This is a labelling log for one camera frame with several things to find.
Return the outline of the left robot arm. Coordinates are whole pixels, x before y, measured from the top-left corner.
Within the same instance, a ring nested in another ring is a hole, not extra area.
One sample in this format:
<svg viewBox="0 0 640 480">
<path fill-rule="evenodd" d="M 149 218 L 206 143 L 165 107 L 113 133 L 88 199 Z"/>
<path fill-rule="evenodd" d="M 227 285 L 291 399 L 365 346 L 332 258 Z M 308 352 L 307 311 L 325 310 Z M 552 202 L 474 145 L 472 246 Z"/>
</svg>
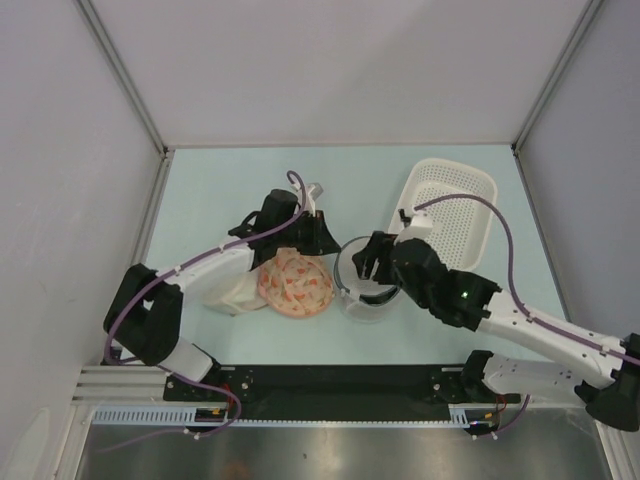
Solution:
<svg viewBox="0 0 640 480">
<path fill-rule="evenodd" d="M 104 360 L 113 342 L 146 366 L 157 366 L 186 378 L 197 398 L 214 397 L 221 387 L 217 361 L 180 335 L 184 304 L 200 299 L 223 282 L 261 267 L 279 250 L 294 249 L 305 256 L 324 256 L 340 250 L 330 234 L 324 212 L 315 208 L 322 194 L 317 183 L 297 193 L 274 189 L 262 207 L 228 231 L 220 247 L 197 255 L 160 273 L 139 263 L 121 281 L 105 317 Z"/>
</svg>

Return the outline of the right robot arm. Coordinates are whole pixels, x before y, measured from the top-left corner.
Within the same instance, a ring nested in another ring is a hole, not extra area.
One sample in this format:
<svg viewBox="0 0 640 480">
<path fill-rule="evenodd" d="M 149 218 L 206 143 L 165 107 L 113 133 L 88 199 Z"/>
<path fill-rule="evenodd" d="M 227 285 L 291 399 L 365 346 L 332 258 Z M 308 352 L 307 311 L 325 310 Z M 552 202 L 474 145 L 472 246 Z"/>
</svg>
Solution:
<svg viewBox="0 0 640 480">
<path fill-rule="evenodd" d="M 513 290 L 468 271 L 448 268 L 424 240 L 375 232 L 352 256 L 357 275 L 401 289 L 442 323 L 518 344 L 538 361 L 473 352 L 461 376 L 473 401 L 521 394 L 578 403 L 618 430 L 639 429 L 639 337 L 588 330 L 526 306 Z"/>
</svg>

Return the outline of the white mesh laundry bag blue trim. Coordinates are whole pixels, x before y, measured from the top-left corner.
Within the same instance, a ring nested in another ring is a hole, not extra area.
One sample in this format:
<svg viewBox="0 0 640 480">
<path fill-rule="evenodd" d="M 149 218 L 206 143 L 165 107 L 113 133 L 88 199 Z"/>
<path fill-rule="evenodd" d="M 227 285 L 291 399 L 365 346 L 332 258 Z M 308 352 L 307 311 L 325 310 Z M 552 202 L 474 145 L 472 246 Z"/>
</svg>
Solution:
<svg viewBox="0 0 640 480">
<path fill-rule="evenodd" d="M 333 280 L 345 315 L 357 321 L 375 323 L 386 318 L 400 304 L 402 295 L 397 287 L 359 278 L 352 257 L 368 241 L 368 236 L 360 236 L 342 246 L 334 262 Z"/>
</svg>

